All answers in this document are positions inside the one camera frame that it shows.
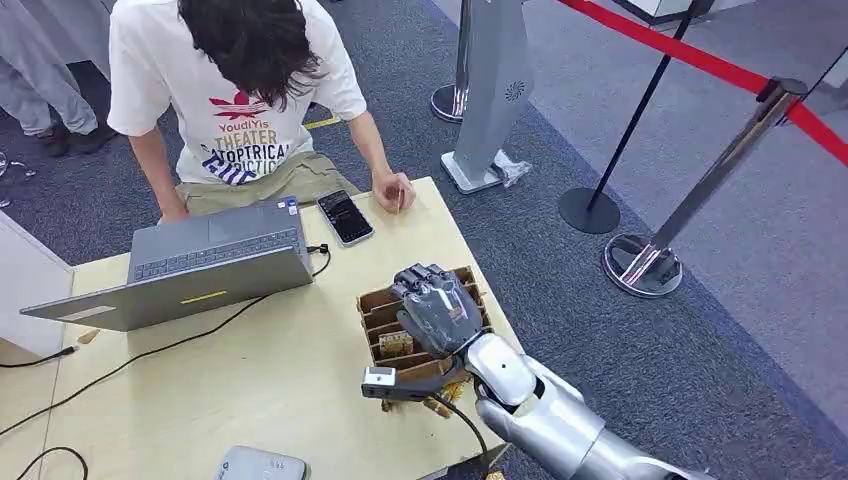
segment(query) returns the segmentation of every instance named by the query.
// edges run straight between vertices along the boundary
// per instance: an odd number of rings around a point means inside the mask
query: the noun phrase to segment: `phone screen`
[[[342,243],[351,243],[372,232],[371,225],[344,190],[319,198],[318,206],[327,215]]]

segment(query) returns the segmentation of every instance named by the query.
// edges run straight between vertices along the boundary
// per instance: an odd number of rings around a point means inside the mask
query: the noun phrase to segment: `sneaker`
[[[118,132],[112,130],[109,125],[106,125],[103,122],[89,132],[86,135],[82,135],[80,133],[71,134],[72,142],[74,144],[74,149],[79,150],[82,153],[94,153],[103,145],[109,143],[109,140],[115,138]]]
[[[71,148],[68,138],[71,132],[61,123],[36,135],[48,157],[61,157]]]

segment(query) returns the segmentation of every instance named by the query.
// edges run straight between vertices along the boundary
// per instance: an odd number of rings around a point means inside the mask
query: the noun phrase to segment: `gray laptop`
[[[127,284],[22,314],[130,331],[312,282],[294,197],[138,230]]]

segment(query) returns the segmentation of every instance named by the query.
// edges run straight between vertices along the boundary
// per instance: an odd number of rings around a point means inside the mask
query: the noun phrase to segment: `man's arm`
[[[374,117],[366,111],[349,121],[348,128],[353,143],[371,169],[371,188],[380,205],[394,213],[409,208],[415,200],[415,190],[405,174],[392,172]]]
[[[162,222],[173,222],[188,217],[188,211],[177,195],[174,181],[171,179],[171,167],[165,157],[165,142],[159,127],[140,137],[130,136],[129,139],[135,158],[150,182],[156,202],[162,210]]]

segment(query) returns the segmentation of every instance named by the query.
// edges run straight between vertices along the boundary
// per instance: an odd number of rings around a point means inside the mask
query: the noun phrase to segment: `cardboard divider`
[[[483,317],[484,328],[491,329],[491,322],[486,308],[483,306],[483,293],[477,286],[471,268],[462,267],[453,270],[462,285],[474,299]],[[437,360],[425,352],[421,345],[413,343],[413,353],[393,358],[383,358],[380,352],[380,335],[404,331],[397,321],[397,312],[403,310],[403,302],[398,300],[388,288],[366,293],[357,299],[357,309],[361,315],[362,329],[365,341],[371,352],[371,360],[375,366],[393,367],[397,369],[398,380],[418,380],[443,375],[451,367],[451,360]],[[458,373],[452,381],[464,381],[467,372]],[[388,403],[384,402],[383,410],[388,411]]]

